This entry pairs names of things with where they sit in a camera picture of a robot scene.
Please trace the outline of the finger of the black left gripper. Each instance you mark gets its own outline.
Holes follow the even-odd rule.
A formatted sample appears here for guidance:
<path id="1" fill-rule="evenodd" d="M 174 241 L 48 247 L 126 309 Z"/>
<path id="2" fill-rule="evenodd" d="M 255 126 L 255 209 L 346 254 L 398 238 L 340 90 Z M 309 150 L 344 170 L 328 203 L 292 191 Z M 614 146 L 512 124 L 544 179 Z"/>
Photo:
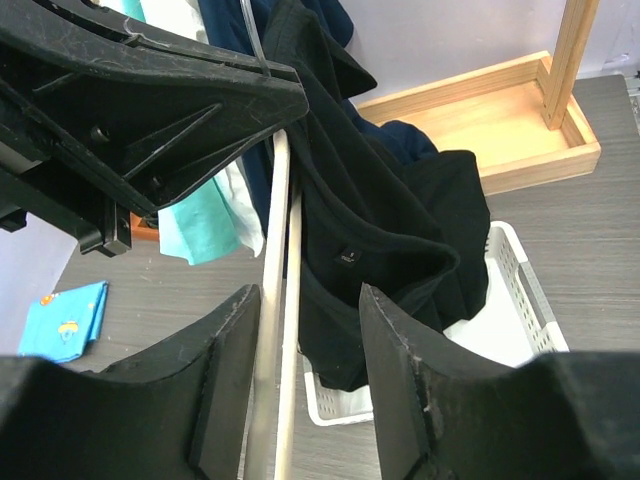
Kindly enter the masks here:
<path id="1" fill-rule="evenodd" d="M 83 74 L 147 85 L 297 85 L 291 67 L 183 39 L 82 1 L 4 1 L 1 81 L 43 85 Z"/>

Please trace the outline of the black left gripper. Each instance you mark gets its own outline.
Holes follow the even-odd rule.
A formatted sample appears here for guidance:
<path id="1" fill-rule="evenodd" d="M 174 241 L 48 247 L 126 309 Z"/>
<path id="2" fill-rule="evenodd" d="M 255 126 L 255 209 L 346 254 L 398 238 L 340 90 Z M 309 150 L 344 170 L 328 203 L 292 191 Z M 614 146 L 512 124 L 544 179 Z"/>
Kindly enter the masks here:
<path id="1" fill-rule="evenodd" d="M 43 85 L 1 82 L 36 138 L 36 161 L 1 145 L 1 228 L 16 232 L 32 214 L 75 238 L 83 254 L 128 252 L 129 211 L 172 205 L 241 155 L 223 146 L 232 86 L 80 74 Z"/>

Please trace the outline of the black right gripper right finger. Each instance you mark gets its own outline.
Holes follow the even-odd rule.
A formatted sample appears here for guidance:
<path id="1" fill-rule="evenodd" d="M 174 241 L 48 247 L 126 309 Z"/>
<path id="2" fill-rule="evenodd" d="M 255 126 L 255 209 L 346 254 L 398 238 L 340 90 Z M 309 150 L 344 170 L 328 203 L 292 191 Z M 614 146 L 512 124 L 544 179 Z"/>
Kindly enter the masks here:
<path id="1" fill-rule="evenodd" d="M 370 285 L 359 313 L 383 478 L 638 477 L 637 353 L 550 353 L 511 368 Z"/>

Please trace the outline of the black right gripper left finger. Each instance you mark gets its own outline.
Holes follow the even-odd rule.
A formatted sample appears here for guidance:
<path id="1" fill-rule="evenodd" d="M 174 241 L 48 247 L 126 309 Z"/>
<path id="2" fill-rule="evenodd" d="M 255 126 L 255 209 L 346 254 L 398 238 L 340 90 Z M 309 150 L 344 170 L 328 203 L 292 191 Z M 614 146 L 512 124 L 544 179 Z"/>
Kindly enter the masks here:
<path id="1" fill-rule="evenodd" d="M 261 294 L 247 285 L 200 320 L 100 372 L 1 361 L 5 479 L 233 479 Z"/>

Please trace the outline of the cream plastic hanger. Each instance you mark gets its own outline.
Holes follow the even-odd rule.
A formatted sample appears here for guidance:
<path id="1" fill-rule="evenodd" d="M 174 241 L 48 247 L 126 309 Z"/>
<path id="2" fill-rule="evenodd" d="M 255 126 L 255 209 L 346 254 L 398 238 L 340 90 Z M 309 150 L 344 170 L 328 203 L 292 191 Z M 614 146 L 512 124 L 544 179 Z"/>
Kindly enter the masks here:
<path id="1" fill-rule="evenodd" d="M 291 174 L 287 133 L 273 135 L 274 164 L 262 278 L 253 405 L 243 477 L 265 479 L 276 435 L 275 479 L 291 477 L 296 404 L 302 193 Z"/>

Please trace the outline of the black printed t shirt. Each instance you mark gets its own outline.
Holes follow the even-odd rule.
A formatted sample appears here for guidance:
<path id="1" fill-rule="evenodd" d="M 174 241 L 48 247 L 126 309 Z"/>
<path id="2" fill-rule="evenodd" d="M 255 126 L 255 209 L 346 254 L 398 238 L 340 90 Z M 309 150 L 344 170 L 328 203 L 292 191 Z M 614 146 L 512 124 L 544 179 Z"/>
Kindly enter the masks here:
<path id="1" fill-rule="evenodd" d="M 301 2 L 276 3 L 264 49 L 296 69 L 310 105 L 287 130 L 303 194 L 300 350 L 325 387 L 354 391 L 368 382 L 363 284 L 436 331 L 484 307 L 490 213 L 476 158 L 423 144 L 403 162 L 376 129 L 360 131 L 346 102 L 374 78 Z"/>

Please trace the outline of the navy hanging t shirt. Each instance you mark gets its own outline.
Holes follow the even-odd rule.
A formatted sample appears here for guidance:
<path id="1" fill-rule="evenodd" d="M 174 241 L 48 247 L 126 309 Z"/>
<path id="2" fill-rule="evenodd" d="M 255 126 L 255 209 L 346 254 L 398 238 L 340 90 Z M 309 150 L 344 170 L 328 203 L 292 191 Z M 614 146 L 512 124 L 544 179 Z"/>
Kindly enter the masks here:
<path id="1" fill-rule="evenodd" d="M 210 45 L 245 56 L 254 54 L 239 1 L 202 0 L 198 6 Z M 224 95 L 222 119 L 230 122 L 230 132 L 224 136 L 223 146 L 240 148 L 251 200 L 261 227 L 266 230 L 272 161 L 264 140 L 303 116 L 306 100 L 294 80 L 268 78 L 260 72 L 247 72 L 244 66 L 234 67 L 231 75 L 240 83 Z M 392 121 L 378 127 L 361 117 L 350 101 L 345 100 L 343 108 L 359 132 L 381 141 L 402 164 L 437 151 L 431 140 L 414 126 Z"/>

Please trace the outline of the wooden compartment tray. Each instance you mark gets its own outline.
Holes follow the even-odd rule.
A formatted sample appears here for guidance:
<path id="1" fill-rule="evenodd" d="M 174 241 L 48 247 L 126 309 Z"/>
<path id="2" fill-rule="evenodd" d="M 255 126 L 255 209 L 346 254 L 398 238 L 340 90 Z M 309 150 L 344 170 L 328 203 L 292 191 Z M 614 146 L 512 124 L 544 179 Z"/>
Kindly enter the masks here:
<path id="1" fill-rule="evenodd" d="M 157 228 L 150 227 L 144 218 L 130 214 L 130 229 L 133 239 L 142 241 L 159 241 L 159 231 Z"/>

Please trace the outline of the white perforated plastic basket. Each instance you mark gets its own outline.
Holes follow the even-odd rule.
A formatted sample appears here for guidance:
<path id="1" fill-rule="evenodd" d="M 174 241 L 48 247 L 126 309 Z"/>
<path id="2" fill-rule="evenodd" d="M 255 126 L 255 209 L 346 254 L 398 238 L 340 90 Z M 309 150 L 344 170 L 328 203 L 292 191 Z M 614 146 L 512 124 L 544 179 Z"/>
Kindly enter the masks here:
<path id="1" fill-rule="evenodd" d="M 445 330 L 458 345 L 503 365 L 518 367 L 547 352 L 567 352 L 568 344 L 514 228 L 493 221 L 485 246 L 489 287 L 485 306 L 470 320 Z M 303 361 L 307 411 L 320 427 L 373 419 L 370 389 L 353 392 L 321 385 Z"/>

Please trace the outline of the blue folded cloth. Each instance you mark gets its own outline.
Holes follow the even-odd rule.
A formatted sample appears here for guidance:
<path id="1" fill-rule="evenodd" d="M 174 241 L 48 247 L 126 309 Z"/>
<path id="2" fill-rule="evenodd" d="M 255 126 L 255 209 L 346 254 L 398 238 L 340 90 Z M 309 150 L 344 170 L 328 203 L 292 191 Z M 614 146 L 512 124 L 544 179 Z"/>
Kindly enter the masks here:
<path id="1" fill-rule="evenodd" d="M 54 363 L 80 358 L 100 337 L 108 286 L 107 281 L 101 281 L 34 301 L 17 354 Z"/>

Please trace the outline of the wooden clothes rack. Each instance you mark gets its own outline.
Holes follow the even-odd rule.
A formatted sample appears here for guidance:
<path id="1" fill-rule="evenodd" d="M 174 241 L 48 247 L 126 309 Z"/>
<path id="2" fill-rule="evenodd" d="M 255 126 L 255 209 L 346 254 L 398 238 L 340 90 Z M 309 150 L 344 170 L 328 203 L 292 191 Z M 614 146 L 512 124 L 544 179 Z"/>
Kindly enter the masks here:
<path id="1" fill-rule="evenodd" d="M 566 3 L 553 53 L 390 94 L 358 110 L 378 125 L 410 123 L 441 149 L 474 152 L 487 195 L 590 174 L 601 146 L 573 87 L 598 6 Z"/>

